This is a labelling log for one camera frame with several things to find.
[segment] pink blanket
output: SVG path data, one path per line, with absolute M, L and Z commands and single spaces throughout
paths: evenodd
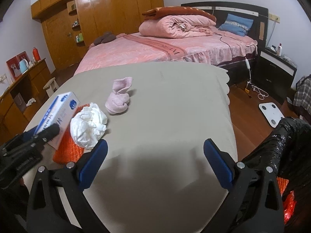
M 215 25 L 214 21 L 200 15 L 171 15 L 158 20 L 144 21 L 139 27 L 139 32 L 150 37 L 201 37 L 213 35 L 209 26 Z
M 170 58 L 166 52 L 155 47 L 124 37 L 117 38 L 112 42 L 91 48 L 84 56 L 75 74 L 107 66 L 152 61 L 177 60 L 219 65 L 231 61 L 235 57 L 244 57 L 246 54 L 257 51 L 257 41 L 248 36 L 241 37 L 230 32 L 219 31 L 213 26 L 210 28 L 214 34 L 208 37 L 168 39 L 144 37 L 140 33 L 131 34 L 131 36 L 141 39 L 160 41 L 183 49 L 186 53 L 177 58 Z

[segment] beige tablecloth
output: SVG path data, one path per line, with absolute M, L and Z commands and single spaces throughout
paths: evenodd
M 126 113 L 110 116 L 105 102 L 115 79 L 133 77 Z M 97 103 L 108 116 L 108 155 L 84 191 L 110 230 L 124 233 L 200 231 L 226 195 L 203 154 L 205 139 L 237 160 L 226 71 L 203 63 L 151 62 L 112 66 L 75 75 L 42 106 L 36 126 L 56 94 L 72 91 L 81 104 Z M 52 162 L 43 151 L 40 165 Z M 31 188 L 37 167 L 24 176 Z M 64 192 L 68 217 L 75 219 Z

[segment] blue kettle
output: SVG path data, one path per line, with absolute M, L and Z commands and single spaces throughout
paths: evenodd
M 20 70 L 21 70 L 22 74 L 28 70 L 27 64 L 28 64 L 28 62 L 25 59 L 22 59 L 20 61 L 19 66 L 20 66 Z

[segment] red thermos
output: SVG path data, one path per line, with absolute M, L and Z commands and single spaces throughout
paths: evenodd
M 38 52 L 38 49 L 37 48 L 35 48 L 34 47 L 34 49 L 32 49 L 32 54 L 34 55 L 34 57 L 35 57 L 35 61 L 39 61 L 39 60 L 41 60 L 41 58 L 40 58 L 40 55 L 39 55 L 39 52 Z

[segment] red stripe on bedspread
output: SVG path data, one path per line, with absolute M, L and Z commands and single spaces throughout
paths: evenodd
M 125 35 L 123 37 L 126 38 L 127 40 L 135 41 L 136 43 L 140 43 L 146 46 L 153 47 L 157 50 L 160 50 L 164 52 L 170 60 L 182 58 L 187 55 L 187 52 L 184 49 L 159 40 L 141 38 L 133 35 Z

